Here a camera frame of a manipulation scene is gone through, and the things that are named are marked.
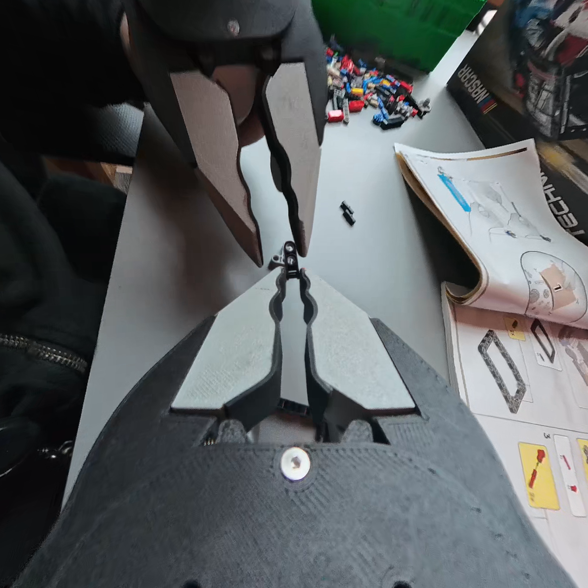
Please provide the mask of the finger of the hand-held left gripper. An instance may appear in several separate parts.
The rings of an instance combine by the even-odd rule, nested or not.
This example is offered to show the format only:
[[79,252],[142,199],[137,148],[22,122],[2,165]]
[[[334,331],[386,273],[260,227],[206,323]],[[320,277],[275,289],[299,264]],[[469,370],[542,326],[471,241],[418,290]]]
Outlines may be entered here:
[[173,72],[171,84],[195,158],[196,174],[237,244],[263,265],[251,192],[240,168],[240,143],[227,90],[198,70]]
[[278,171],[278,189],[298,253],[311,244],[318,191],[321,146],[303,62],[282,63],[262,90],[266,137]]

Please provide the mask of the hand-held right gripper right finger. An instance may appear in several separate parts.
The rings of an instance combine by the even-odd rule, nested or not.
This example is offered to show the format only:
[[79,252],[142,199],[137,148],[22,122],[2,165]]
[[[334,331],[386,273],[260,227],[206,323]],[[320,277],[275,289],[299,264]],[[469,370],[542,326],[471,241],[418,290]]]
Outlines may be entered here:
[[349,424],[407,416],[417,405],[369,315],[318,275],[302,269],[307,399],[324,439]]

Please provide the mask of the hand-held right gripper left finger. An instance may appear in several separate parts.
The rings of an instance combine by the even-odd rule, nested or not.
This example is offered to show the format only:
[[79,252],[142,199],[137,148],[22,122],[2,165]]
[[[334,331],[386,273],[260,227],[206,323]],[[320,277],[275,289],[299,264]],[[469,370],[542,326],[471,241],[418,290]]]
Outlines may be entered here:
[[171,403],[173,412],[237,420],[248,432],[275,410],[285,284],[285,269],[274,269],[216,314]]

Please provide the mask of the pile of mixed lego pieces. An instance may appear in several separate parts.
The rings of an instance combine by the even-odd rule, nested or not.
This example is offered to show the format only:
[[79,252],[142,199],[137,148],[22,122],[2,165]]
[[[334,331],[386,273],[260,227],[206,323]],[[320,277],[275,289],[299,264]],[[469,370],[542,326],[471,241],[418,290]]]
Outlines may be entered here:
[[353,114],[371,109],[371,124],[389,131],[401,128],[412,119],[423,119],[431,111],[430,99],[416,100],[414,84],[387,73],[382,58],[377,58],[371,66],[361,58],[352,57],[335,37],[331,37],[325,48],[325,60],[326,114],[333,109],[342,109],[345,120],[339,123],[348,125]]

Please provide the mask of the black lego connector block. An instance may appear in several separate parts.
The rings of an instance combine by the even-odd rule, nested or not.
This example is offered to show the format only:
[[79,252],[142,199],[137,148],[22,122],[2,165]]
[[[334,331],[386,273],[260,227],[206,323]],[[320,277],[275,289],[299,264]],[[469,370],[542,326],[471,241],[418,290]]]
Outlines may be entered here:
[[283,245],[283,268],[286,279],[299,279],[300,268],[298,261],[298,251],[293,241],[286,241]]

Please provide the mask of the person's left forearm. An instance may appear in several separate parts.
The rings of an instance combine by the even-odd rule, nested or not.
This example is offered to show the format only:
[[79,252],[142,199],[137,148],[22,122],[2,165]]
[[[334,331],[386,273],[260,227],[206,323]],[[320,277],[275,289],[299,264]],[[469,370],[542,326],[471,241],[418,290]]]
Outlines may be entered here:
[[1,1],[1,137],[43,155],[113,163],[101,109],[143,103],[123,1]]

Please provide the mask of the lego instruction booklet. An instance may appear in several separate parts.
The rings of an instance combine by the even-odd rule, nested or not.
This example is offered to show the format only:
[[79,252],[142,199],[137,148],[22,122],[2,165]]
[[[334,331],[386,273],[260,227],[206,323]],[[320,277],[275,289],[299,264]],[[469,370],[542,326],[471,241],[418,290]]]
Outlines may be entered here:
[[442,283],[450,382],[542,540],[587,587],[587,246],[556,220],[532,139],[394,151],[474,267],[473,285]]

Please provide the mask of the black lego set box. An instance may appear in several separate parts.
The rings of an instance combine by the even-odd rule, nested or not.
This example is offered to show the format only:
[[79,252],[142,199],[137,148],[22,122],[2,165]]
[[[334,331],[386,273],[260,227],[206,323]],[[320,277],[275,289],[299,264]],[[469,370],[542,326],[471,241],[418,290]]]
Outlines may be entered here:
[[447,89],[486,148],[534,139],[548,207],[587,245],[587,1],[504,1]]

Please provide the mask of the person's left hand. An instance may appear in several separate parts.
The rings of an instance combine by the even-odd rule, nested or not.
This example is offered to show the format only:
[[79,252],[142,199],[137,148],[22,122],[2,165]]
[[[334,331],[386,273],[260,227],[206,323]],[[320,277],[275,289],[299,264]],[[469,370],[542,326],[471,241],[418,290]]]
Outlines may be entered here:
[[265,134],[256,106],[260,78],[254,65],[223,65],[216,67],[212,75],[229,95],[241,147],[258,142]]

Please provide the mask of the grey mesh office chair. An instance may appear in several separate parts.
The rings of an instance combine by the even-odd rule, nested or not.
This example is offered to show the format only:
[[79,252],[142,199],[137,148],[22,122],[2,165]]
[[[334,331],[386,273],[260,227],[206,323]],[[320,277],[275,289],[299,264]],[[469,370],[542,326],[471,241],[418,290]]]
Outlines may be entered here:
[[143,126],[143,110],[130,105],[109,105],[101,109],[101,144],[113,163],[133,166]]

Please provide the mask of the green plastic bin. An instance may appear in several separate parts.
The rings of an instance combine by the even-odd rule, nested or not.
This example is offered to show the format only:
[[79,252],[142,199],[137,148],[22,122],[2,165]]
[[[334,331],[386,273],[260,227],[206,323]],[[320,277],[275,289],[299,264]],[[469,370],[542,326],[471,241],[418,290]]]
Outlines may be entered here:
[[485,1],[312,1],[326,41],[430,72]]

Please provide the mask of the person's black zipped jacket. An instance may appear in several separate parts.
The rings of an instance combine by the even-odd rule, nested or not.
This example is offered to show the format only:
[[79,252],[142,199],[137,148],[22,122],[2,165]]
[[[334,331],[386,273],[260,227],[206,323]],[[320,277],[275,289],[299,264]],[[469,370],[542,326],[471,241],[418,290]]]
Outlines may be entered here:
[[1,587],[62,504],[126,195],[1,165]]

